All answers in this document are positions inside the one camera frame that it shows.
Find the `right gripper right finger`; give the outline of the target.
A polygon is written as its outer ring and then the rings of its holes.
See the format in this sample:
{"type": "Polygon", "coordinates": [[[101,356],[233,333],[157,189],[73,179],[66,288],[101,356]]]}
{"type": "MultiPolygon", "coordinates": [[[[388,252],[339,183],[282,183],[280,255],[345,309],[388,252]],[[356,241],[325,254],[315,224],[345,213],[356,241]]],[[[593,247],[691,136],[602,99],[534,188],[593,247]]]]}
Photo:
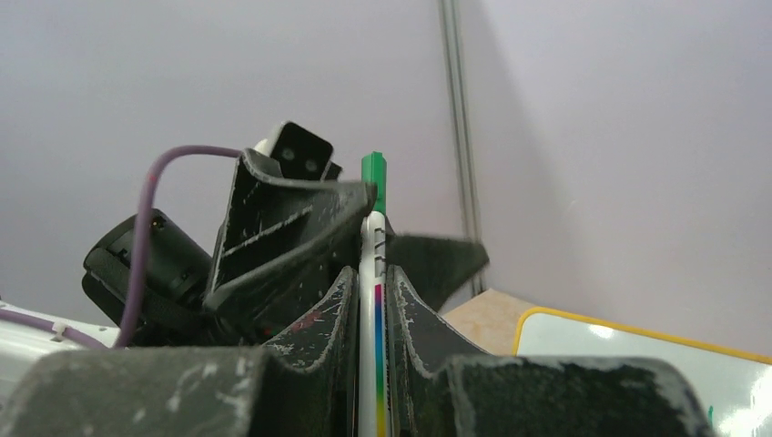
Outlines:
{"type": "Polygon", "coordinates": [[[390,267],[391,396],[411,436],[550,435],[523,358],[483,351],[429,308],[403,269],[390,267]]]}

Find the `green marker cap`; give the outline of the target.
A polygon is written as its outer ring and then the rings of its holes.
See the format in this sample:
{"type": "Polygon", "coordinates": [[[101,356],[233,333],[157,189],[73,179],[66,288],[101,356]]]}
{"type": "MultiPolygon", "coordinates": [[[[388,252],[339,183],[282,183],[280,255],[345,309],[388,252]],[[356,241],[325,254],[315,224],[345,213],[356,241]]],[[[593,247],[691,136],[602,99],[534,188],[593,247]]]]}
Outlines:
{"type": "Polygon", "coordinates": [[[373,210],[386,215],[387,161],[381,152],[373,151],[361,159],[361,179],[375,185],[373,210]]]}

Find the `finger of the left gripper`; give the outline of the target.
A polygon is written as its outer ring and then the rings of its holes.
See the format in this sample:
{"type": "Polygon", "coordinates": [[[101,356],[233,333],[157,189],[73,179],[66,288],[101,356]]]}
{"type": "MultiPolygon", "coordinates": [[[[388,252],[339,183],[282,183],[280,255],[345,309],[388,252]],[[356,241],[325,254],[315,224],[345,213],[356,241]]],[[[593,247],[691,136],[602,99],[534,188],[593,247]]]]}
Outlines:
{"type": "Polygon", "coordinates": [[[387,238],[386,260],[404,270],[416,293],[435,311],[489,264],[480,242],[407,234],[387,238]]]}
{"type": "Polygon", "coordinates": [[[202,303],[216,334],[257,337],[269,306],[359,234],[376,196],[376,186],[361,180],[283,178],[276,161],[244,150],[202,303]]]}

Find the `yellow-framed whiteboard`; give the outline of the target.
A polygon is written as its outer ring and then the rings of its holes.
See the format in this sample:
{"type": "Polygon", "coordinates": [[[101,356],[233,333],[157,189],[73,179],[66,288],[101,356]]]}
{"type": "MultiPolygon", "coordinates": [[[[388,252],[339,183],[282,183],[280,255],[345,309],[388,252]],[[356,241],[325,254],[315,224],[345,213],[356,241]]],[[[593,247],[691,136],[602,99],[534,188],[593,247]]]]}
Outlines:
{"type": "Polygon", "coordinates": [[[550,435],[771,433],[765,356],[542,307],[520,318],[513,352],[550,435]]]}

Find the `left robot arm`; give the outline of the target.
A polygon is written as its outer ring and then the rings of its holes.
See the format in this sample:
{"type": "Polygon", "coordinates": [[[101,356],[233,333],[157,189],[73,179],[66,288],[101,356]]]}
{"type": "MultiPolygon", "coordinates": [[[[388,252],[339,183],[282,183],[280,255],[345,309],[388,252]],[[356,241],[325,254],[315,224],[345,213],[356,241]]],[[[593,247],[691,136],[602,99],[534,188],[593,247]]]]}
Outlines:
{"type": "Polygon", "coordinates": [[[1,395],[40,358],[127,346],[261,344],[317,303],[342,269],[360,260],[360,227],[385,200],[373,181],[341,182],[319,146],[177,147],[148,172],[138,212],[87,253],[82,287],[114,322],[99,328],[3,305],[1,395]],[[207,253],[154,207],[175,158],[234,158],[226,215],[207,253]]]}

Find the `green whiteboard marker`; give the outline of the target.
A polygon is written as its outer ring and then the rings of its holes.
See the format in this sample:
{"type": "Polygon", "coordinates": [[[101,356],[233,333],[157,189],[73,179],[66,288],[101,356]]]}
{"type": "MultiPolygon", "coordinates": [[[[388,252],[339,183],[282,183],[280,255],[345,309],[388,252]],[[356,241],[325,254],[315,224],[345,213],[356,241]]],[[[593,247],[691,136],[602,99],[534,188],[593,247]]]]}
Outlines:
{"type": "Polygon", "coordinates": [[[386,224],[372,212],[361,227],[359,436],[390,436],[391,409],[385,326],[386,224]]]}

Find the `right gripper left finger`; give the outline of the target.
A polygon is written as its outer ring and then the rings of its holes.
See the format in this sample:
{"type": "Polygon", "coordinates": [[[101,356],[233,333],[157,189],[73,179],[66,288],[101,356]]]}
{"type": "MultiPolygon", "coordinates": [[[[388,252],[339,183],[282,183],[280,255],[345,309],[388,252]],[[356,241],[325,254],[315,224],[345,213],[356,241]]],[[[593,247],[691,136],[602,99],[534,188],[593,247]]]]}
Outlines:
{"type": "Polygon", "coordinates": [[[57,352],[1,414],[4,436],[351,436],[357,280],[260,346],[57,352]]]}

